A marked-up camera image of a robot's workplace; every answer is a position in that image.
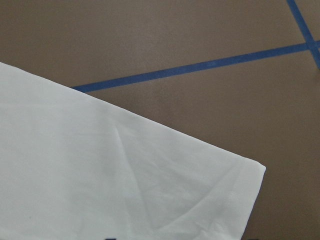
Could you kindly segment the white long-sleeve printed shirt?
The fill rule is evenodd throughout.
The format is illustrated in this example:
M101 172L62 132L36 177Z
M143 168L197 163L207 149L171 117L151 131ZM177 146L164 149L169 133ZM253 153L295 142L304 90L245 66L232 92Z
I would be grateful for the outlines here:
M265 170L0 65L3 240L239 240Z

